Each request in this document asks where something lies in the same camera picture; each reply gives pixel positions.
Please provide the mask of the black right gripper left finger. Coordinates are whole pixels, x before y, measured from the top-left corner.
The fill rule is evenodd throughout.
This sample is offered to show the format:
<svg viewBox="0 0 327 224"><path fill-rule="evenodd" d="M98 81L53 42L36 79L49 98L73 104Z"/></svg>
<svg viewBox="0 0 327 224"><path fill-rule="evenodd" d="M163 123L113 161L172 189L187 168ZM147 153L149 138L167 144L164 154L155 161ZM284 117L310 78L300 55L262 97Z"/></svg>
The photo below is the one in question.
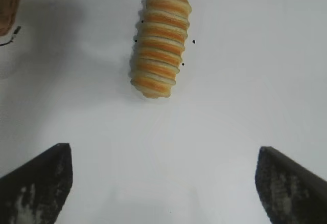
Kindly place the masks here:
<svg viewBox="0 0 327 224"><path fill-rule="evenodd" d="M71 147L56 144L1 177L1 223L55 223L72 185Z"/></svg>

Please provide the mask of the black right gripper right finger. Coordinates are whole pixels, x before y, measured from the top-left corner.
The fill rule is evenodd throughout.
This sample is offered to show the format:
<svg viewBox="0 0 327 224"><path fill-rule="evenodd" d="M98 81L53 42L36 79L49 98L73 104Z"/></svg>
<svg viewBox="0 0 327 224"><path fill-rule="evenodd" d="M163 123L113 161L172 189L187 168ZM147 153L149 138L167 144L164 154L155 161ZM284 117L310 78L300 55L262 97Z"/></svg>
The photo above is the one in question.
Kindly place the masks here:
<svg viewBox="0 0 327 224"><path fill-rule="evenodd" d="M271 223L326 223L326 181L273 147L259 150L255 187Z"/></svg>

